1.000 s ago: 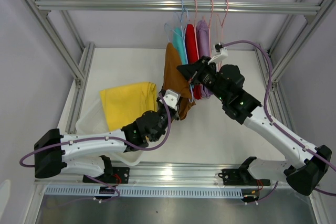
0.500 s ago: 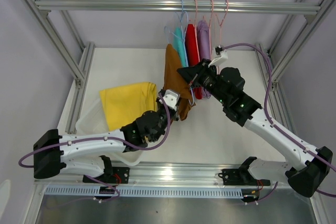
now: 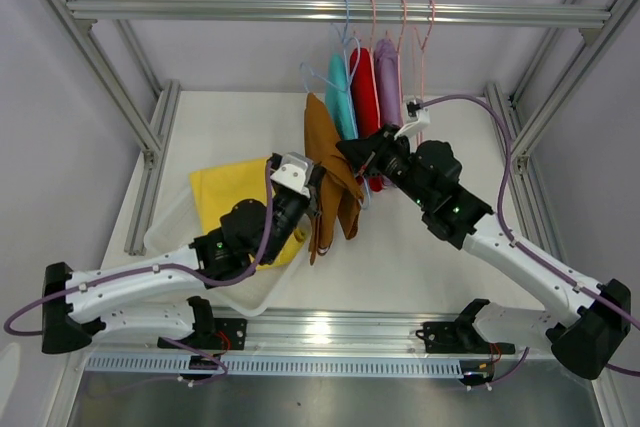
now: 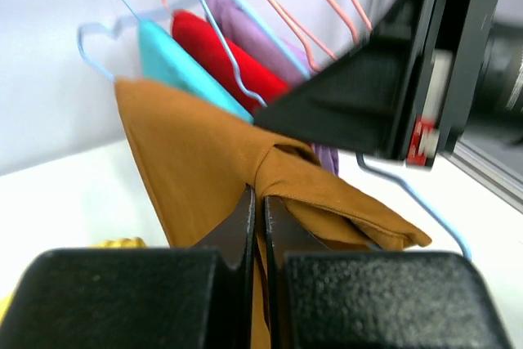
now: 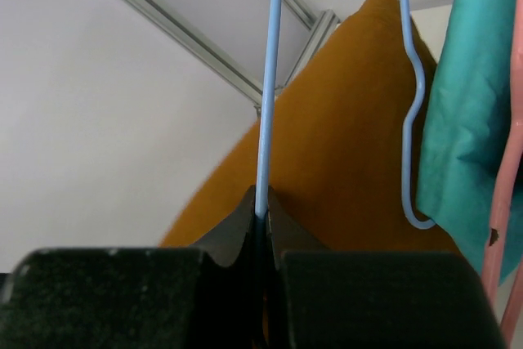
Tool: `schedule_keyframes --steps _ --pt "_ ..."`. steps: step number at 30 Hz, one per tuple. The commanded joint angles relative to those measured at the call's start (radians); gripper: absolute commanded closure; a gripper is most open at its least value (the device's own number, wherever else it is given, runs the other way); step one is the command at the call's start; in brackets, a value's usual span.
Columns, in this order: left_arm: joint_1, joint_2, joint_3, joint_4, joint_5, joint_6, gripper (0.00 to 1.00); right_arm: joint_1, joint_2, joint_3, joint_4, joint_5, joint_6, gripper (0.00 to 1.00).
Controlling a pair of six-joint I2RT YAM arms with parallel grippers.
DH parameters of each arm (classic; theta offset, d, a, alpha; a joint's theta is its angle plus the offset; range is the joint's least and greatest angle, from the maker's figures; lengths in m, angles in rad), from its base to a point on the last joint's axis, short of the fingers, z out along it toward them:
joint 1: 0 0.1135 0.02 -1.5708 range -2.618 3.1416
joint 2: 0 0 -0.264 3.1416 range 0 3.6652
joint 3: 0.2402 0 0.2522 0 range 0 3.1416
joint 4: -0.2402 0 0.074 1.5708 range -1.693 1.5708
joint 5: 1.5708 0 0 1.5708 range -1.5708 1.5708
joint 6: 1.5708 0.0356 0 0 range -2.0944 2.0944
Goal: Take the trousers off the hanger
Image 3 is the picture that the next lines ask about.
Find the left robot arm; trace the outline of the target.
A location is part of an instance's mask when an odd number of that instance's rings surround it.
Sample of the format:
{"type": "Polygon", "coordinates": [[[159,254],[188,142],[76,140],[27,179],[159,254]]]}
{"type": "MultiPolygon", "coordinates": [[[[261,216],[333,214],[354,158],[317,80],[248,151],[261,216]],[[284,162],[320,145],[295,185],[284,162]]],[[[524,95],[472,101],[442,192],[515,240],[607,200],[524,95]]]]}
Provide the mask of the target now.
{"type": "Polygon", "coordinates": [[[267,199],[246,198],[221,216],[219,227],[187,245],[111,273],[47,266],[43,282],[41,350],[48,355],[93,342],[148,334],[159,347],[173,341],[209,348],[217,337],[211,307],[194,295],[167,310],[136,302],[170,292],[236,285],[272,265],[301,219],[318,210],[326,170],[307,158],[273,155],[265,167],[267,199]]]}

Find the yellow trousers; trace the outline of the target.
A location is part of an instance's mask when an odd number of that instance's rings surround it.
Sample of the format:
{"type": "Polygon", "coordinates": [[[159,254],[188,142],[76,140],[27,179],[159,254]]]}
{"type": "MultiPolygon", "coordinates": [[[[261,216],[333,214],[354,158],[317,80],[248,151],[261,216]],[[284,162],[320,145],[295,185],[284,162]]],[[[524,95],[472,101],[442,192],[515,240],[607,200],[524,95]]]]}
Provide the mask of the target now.
{"type": "Polygon", "coordinates": [[[304,242],[296,234],[272,240],[271,157],[190,174],[202,234],[190,242],[199,271],[216,285],[239,282],[261,269],[283,266],[304,242]]]}

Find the blue hanger of brown trousers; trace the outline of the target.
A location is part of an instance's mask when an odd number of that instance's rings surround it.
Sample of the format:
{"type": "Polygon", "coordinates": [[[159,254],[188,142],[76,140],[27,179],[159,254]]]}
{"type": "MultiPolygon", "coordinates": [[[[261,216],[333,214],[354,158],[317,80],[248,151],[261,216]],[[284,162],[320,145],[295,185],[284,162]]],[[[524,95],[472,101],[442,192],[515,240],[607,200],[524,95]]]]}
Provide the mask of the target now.
{"type": "MultiPolygon", "coordinates": [[[[346,71],[347,71],[349,87],[351,86],[352,75],[350,74],[350,68],[347,66],[347,54],[348,54],[348,47],[350,46],[351,43],[355,44],[355,49],[361,47],[360,42],[355,37],[349,37],[347,50],[342,55],[338,54],[338,55],[342,56],[343,59],[344,59],[344,63],[345,63],[346,71]]],[[[301,62],[299,64],[298,70],[299,70],[299,74],[300,74],[301,81],[302,81],[302,86],[303,86],[303,89],[304,89],[305,93],[315,93],[316,92],[315,88],[312,86],[313,83],[320,83],[324,87],[324,103],[325,103],[325,90],[326,90],[326,84],[327,84],[328,67],[327,67],[326,73],[323,74],[323,73],[320,73],[320,72],[316,71],[308,62],[301,62]]],[[[352,100],[352,96],[351,96],[351,90],[350,90],[350,98],[351,98],[351,103],[352,103],[355,122],[356,122],[356,116],[355,116],[354,104],[353,104],[353,100],[352,100]]]]}

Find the blue hanger of teal trousers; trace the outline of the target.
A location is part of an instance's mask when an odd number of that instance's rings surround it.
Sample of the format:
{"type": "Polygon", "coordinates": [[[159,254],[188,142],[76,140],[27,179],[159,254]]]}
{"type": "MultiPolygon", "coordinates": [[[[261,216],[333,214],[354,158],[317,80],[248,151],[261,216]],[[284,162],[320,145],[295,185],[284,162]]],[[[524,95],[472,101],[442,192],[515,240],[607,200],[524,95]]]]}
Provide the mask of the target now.
{"type": "Polygon", "coordinates": [[[344,4],[344,17],[341,22],[332,22],[330,24],[330,55],[340,54],[342,55],[347,50],[349,42],[349,27],[350,27],[350,2],[349,0],[343,0],[344,4]]]}

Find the teal trousers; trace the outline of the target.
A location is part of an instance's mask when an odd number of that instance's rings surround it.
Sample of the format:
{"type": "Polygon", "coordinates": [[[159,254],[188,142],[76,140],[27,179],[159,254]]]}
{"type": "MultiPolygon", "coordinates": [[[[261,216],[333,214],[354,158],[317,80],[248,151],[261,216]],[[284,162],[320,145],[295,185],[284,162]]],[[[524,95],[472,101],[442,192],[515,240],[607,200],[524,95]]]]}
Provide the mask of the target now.
{"type": "Polygon", "coordinates": [[[347,71],[342,56],[333,54],[328,65],[325,105],[342,140],[358,137],[350,98],[347,71]]]}

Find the brown trousers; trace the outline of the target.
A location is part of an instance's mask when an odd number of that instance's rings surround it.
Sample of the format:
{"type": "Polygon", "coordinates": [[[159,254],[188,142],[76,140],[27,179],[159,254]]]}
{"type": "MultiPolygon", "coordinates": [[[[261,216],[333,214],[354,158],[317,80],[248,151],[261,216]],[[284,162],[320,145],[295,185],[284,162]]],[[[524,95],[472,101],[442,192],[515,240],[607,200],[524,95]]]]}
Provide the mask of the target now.
{"type": "Polygon", "coordinates": [[[319,189],[319,214],[311,220],[311,265],[331,248],[336,223],[340,224],[346,240],[353,239],[359,230],[360,203],[364,195],[349,162],[336,146],[340,140],[327,107],[309,93],[304,110],[305,156],[326,170],[319,189]]]}

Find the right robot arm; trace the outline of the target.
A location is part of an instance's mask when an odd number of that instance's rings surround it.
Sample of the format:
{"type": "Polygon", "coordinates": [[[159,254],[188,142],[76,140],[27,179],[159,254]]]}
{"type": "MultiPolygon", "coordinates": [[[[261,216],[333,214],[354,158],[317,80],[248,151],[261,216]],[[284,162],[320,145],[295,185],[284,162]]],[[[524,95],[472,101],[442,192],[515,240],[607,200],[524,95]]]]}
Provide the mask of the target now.
{"type": "Polygon", "coordinates": [[[411,151],[407,139],[386,126],[337,148],[360,172],[382,175],[414,201],[435,237],[496,268],[542,304],[527,310],[484,303],[456,325],[460,347],[473,352],[506,342],[549,352],[583,379],[599,377],[631,330],[625,284],[586,276],[514,234],[460,184],[462,165],[447,142],[428,140],[411,151]]]}

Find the pink hanger of yellow trousers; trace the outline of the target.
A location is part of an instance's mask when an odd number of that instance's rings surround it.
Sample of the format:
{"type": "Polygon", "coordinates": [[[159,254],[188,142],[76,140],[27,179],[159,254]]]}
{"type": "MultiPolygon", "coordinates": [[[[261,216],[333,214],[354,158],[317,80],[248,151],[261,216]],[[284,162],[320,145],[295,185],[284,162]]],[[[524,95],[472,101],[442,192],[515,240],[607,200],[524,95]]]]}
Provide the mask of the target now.
{"type": "Polygon", "coordinates": [[[422,36],[418,27],[414,26],[414,34],[411,38],[411,59],[414,89],[413,95],[414,101],[417,101],[418,103],[420,103],[425,96],[427,43],[429,41],[435,23],[436,4],[434,0],[429,0],[428,5],[429,25],[426,34],[422,36]]]}

